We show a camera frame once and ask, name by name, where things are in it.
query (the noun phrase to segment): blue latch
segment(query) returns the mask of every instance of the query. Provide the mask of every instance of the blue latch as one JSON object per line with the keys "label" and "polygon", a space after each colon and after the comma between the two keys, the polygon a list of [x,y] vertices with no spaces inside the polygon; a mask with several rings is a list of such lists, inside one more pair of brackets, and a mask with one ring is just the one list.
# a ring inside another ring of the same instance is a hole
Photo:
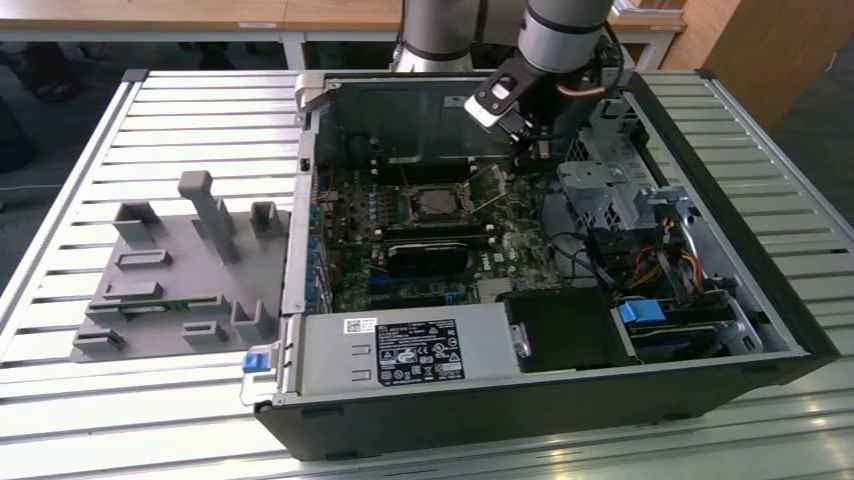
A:
{"label": "blue latch", "polygon": [[627,300],[618,310],[623,323],[663,322],[666,320],[658,300]]}
{"label": "blue latch", "polygon": [[270,353],[247,353],[243,357],[243,373],[260,373],[270,371]]}

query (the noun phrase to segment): floor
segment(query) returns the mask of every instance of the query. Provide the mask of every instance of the floor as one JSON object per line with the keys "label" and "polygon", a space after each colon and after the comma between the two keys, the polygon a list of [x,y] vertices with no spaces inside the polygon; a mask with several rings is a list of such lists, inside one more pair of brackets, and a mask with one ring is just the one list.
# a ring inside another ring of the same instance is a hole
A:
{"label": "floor", "polygon": [[[0,48],[12,48],[8,44]],[[128,68],[159,70],[199,68],[199,54],[177,44],[109,44],[105,59],[87,60],[73,45],[67,56],[81,78],[83,93],[59,105],[40,103],[25,92],[8,70],[0,69],[0,96],[8,103],[27,134],[39,148],[39,157],[24,169],[0,175],[0,289],[5,287],[17,262],[39,229],[59,187],[77,160],[89,134],[107,107],[121,75]],[[286,68],[276,45],[259,45],[250,54],[243,44],[228,47],[238,68]],[[833,69],[815,80],[778,127],[771,132],[815,186],[854,223],[854,40],[839,52]],[[9,187],[41,187],[4,190]]]}

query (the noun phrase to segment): table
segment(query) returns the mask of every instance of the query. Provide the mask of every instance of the table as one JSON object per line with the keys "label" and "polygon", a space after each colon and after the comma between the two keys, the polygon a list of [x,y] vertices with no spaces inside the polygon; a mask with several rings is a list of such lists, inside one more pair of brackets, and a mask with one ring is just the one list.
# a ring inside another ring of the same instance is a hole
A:
{"label": "table", "polygon": [[287,0],[0,0],[0,41],[280,41]]}
{"label": "table", "polygon": [[[841,360],[699,419],[356,461],[296,461],[238,399],[240,352],[67,361],[117,237],[105,224],[117,202],[151,200],[159,215],[192,212],[177,177],[205,168],[231,211],[264,199],[291,205],[296,74],[149,72],[119,86],[0,297],[0,479],[555,479],[582,471],[591,479],[718,480],[818,478],[851,469],[854,232],[719,82],[693,71],[645,77]],[[678,184],[657,145],[653,156]],[[271,387],[267,379],[254,393]]]}
{"label": "table", "polygon": [[[288,67],[306,69],[306,42],[394,42],[400,25],[402,0],[288,0],[282,36]],[[608,21],[624,44],[643,44],[639,69],[655,69],[685,22],[673,17],[627,17]]]}
{"label": "table", "polygon": [[[658,68],[682,20],[610,20],[645,45],[638,67]],[[394,42],[399,23],[400,0],[0,0],[0,41],[282,42],[295,70],[304,42]]]}

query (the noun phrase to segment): power supply label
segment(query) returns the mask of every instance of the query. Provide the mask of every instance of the power supply label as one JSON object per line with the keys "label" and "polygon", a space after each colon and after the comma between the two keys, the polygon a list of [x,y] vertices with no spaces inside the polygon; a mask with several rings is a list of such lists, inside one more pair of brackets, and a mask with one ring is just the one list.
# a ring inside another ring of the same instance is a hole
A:
{"label": "power supply label", "polygon": [[466,378],[456,320],[376,325],[375,335],[384,387]]}

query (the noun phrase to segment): aluminum extrusion table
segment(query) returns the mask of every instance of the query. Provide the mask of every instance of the aluminum extrusion table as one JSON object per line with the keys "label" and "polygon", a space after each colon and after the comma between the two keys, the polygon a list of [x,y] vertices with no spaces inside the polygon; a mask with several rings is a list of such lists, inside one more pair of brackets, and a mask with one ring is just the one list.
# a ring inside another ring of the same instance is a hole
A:
{"label": "aluminum extrusion table", "polygon": [[[703,418],[302,463],[239,399],[242,353],[68,363],[120,201],[191,212],[207,169],[231,211],[288,208],[296,74],[151,72],[119,86],[0,298],[0,478],[837,478],[854,469],[854,235],[714,80],[645,75],[843,358]],[[662,171],[679,182],[667,154]],[[270,381],[252,394],[270,392]],[[423,412],[440,415],[442,412]]]}

